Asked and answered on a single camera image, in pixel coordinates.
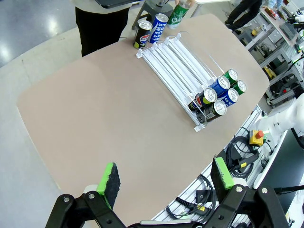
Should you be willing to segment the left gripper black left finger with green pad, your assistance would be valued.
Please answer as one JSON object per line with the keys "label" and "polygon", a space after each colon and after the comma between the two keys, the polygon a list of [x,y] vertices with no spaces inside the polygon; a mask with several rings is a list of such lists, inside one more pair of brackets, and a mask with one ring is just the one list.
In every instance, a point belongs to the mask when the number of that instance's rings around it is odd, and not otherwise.
{"label": "left gripper black left finger with green pad", "polygon": [[82,193],[78,198],[70,194],[63,194],[57,198],[46,227],[81,228],[91,220],[100,228],[126,227],[113,211],[120,184],[116,164],[107,164],[95,190]]}

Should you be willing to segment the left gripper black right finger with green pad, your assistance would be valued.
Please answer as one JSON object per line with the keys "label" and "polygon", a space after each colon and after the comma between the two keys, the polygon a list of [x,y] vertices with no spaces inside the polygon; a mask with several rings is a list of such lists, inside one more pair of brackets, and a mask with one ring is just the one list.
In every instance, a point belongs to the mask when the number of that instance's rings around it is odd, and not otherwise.
{"label": "left gripper black right finger with green pad", "polygon": [[235,184],[221,157],[213,158],[210,176],[219,205],[207,220],[207,228],[229,228],[237,215],[247,215],[254,228],[289,227],[273,188],[254,190]]}

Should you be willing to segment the person's left hand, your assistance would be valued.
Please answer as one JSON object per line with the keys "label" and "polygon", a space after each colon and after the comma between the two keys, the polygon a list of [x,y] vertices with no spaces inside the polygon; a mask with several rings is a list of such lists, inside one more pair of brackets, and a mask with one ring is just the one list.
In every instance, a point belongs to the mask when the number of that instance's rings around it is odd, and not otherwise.
{"label": "person's left hand", "polygon": [[183,8],[189,9],[195,3],[195,0],[175,0],[176,5],[181,5]]}

